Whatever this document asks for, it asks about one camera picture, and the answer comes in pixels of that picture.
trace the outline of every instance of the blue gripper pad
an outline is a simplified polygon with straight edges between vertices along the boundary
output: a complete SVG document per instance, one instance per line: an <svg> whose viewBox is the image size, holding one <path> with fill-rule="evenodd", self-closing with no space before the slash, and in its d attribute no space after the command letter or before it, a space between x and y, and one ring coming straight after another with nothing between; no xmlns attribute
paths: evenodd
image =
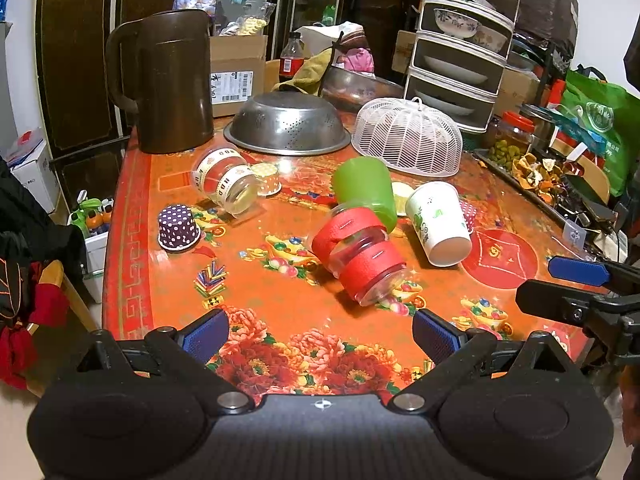
<svg viewBox="0 0 640 480"><path fill-rule="evenodd" d="M180 331L184 336L182 349L197 362L206 364L218 353L229 338L229 320L223 310L210 317L199 326L196 322Z"/></svg>
<svg viewBox="0 0 640 480"><path fill-rule="evenodd" d="M603 286L610 279L609 271L604 265L565 258L564 256L551 258L548 269L549 274L558 280L584 285Z"/></svg>
<svg viewBox="0 0 640 480"><path fill-rule="evenodd" d="M413 334L415 343L437 365L468 341L462 330L426 308L416 311Z"/></svg>

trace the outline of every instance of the table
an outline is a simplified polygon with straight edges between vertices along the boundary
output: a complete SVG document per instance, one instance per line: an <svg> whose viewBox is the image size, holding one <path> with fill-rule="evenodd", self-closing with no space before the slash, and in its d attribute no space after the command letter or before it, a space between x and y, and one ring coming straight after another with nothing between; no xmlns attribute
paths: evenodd
<svg viewBox="0 0 640 480"><path fill-rule="evenodd" d="M215 120L217 136L228 120ZM343 121L353 125L352 116ZM525 279L553 281L546 271L550 257L570 255L559 228L469 154L447 181L478 208L472 254L457 267L432 267L411 224L399 219L391 239L413 271L411 282L394 292L397 301L362 308L312 254L298 255L300 240L322 225L334 204L331 175L357 155L352 147L313 157L243 152L249 163L277 164L282 190L263 200L257 214L235 221L218 215L190 185L189 172L206 149L147 155L135 140L127 149L104 280L103 326L116 339L142 338L158 326L181 328L214 306L223 308L230 338L208 366L256 401L266 393L376 392L389 399L433 367L411 336L412 316L424 306L460 328L491 328L504 338L549 330L574 359L584 347L579 329L527 316L514 302ZM392 177L414 187L427 180ZM158 245L158 213L172 203L192 207L204 228L190 252L167 254ZM294 249L292 265L279 263L279 244ZM228 274L225 290L207 301L194 280L213 258ZM506 318L488 326L470 311L479 301Z"/></svg>

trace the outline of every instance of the white paper cup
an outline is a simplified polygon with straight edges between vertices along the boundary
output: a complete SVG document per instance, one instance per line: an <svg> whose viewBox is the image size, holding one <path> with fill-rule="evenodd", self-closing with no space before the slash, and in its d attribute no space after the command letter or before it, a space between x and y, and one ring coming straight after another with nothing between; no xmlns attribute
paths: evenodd
<svg viewBox="0 0 640 480"><path fill-rule="evenodd" d="M423 184L406 201L406 214L431 265L450 267L469 256L471 238L451 184Z"/></svg>

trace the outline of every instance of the white wall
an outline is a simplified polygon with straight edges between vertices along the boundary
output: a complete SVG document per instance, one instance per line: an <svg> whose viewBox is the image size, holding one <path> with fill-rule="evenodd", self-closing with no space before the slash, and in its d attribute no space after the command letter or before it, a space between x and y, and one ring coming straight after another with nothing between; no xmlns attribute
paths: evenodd
<svg viewBox="0 0 640 480"><path fill-rule="evenodd" d="M594 66L609 82L634 95L640 92L626 81L624 57L636 30L640 0L578 0L578 41L574 63Z"/></svg>
<svg viewBox="0 0 640 480"><path fill-rule="evenodd" d="M6 71L19 135L42 126L35 67L35 1L8 0L6 5L6 20L13 22L6 38Z"/></svg>

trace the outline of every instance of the pitcher handle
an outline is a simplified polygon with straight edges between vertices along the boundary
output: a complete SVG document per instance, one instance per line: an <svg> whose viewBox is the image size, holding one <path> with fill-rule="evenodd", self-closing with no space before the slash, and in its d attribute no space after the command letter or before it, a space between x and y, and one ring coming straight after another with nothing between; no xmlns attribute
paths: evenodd
<svg viewBox="0 0 640 480"><path fill-rule="evenodd" d="M127 22L114 28L107 38L105 58L107 67L107 86L111 100L118 108L133 114L138 113L138 104L122 93L122 72L120 63L120 44L125 38L135 37L140 30L141 20Z"/></svg>

